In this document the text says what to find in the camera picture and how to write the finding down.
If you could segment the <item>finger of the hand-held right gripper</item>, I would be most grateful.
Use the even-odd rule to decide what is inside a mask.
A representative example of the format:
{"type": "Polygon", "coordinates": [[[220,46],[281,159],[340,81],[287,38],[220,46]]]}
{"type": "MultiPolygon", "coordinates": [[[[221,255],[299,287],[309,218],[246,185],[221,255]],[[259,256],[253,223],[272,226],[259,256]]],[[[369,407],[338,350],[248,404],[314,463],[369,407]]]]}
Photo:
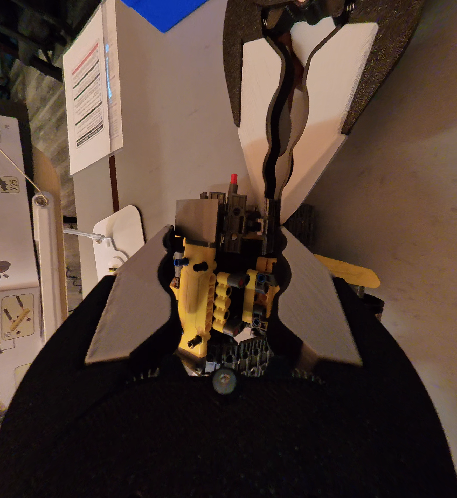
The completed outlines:
{"type": "Polygon", "coordinates": [[[377,34],[376,22],[333,22],[291,28],[292,48],[305,71],[294,94],[288,152],[293,171],[281,198],[283,224],[308,196],[346,139],[342,132],[377,34]]]}
{"type": "Polygon", "coordinates": [[[255,193],[254,203],[264,211],[263,163],[271,140],[267,124],[271,103],[283,78],[283,56],[266,39],[243,46],[239,140],[255,193]]]}

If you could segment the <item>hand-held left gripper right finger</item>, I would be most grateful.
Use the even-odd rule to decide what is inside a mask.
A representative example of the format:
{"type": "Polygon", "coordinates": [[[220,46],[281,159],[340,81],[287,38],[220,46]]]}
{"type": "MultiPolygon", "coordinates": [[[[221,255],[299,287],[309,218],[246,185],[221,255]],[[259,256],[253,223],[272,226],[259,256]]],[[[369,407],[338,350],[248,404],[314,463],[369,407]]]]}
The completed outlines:
{"type": "Polygon", "coordinates": [[[303,342],[296,367],[312,370],[319,359],[361,366],[329,271],[286,228],[281,233],[287,241],[282,254],[291,275],[278,299],[278,316],[303,342]]]}

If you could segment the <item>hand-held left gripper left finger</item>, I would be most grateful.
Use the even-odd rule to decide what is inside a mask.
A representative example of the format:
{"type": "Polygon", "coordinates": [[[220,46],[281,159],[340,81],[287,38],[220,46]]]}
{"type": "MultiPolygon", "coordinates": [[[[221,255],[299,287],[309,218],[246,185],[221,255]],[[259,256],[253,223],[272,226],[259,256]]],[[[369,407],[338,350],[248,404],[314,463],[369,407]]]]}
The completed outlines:
{"type": "Polygon", "coordinates": [[[181,339],[174,277],[174,227],[166,225],[116,272],[85,364],[126,360],[159,366],[181,339]]]}

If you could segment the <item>yellow toy brick vehicle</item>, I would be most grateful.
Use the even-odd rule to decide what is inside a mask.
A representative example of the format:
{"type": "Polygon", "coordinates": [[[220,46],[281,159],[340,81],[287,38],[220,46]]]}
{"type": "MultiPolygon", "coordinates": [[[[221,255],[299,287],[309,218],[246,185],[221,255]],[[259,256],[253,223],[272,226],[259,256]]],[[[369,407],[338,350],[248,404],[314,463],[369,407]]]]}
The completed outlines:
{"type": "MultiPolygon", "coordinates": [[[[226,194],[239,194],[237,180],[238,176],[233,174],[226,194]]],[[[273,357],[287,356],[287,361],[294,367],[291,376],[310,377],[312,370],[296,367],[302,340],[283,325],[278,316],[278,299],[287,288],[291,274],[283,251],[271,252],[268,248],[276,201],[268,200],[264,213],[260,213],[263,241],[243,240],[240,253],[222,252],[217,244],[219,201],[209,199],[208,193],[203,192],[199,200],[176,202],[175,277],[170,287],[176,297],[182,325],[179,356],[194,375],[216,374],[220,383],[226,383],[230,377],[218,374],[218,370],[232,369],[220,368],[210,375],[204,373],[208,345],[239,344],[263,338],[273,357]]],[[[365,290],[380,285],[373,271],[317,254],[314,256],[325,265],[332,279],[342,278],[369,312],[381,319],[384,301],[365,290]]]]}

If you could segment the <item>white book stand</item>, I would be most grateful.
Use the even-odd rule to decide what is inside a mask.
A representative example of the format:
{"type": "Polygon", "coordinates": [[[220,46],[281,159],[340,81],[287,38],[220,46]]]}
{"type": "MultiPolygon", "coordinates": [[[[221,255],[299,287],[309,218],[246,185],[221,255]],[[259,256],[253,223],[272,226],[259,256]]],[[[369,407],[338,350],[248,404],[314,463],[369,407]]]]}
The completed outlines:
{"type": "MultiPolygon", "coordinates": [[[[32,198],[33,234],[40,266],[41,304],[44,339],[47,340],[62,324],[59,258],[55,204],[49,193],[34,183],[32,198]]],[[[63,233],[89,238],[95,246],[95,265],[99,278],[113,274],[144,245],[144,235],[138,209],[126,206],[100,221],[96,228],[104,234],[63,229],[63,233]]]]}

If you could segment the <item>blue plastic bin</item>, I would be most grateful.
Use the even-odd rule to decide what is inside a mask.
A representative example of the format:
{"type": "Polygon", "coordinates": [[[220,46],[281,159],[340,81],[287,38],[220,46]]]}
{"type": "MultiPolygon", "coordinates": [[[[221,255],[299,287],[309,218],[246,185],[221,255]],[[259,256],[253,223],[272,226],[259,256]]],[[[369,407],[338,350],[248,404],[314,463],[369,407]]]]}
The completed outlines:
{"type": "Polygon", "coordinates": [[[206,1],[123,1],[161,33],[181,22],[206,1]]]}

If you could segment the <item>open instruction booklet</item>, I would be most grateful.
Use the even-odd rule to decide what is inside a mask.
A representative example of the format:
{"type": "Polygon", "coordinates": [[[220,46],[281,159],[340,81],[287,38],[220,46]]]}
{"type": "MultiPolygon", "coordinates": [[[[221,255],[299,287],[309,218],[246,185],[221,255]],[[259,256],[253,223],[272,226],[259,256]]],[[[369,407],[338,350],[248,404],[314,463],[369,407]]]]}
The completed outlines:
{"type": "Polygon", "coordinates": [[[39,280],[18,121],[0,116],[0,424],[42,347],[39,280]]]}

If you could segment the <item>white printed paper sheet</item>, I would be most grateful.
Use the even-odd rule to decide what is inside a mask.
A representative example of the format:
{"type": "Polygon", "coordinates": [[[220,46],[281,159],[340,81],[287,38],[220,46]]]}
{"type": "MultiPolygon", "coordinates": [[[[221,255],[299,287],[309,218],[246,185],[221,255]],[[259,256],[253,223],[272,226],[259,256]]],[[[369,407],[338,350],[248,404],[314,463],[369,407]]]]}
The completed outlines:
{"type": "Polygon", "coordinates": [[[115,1],[104,1],[63,55],[70,175],[123,147],[115,1]]]}

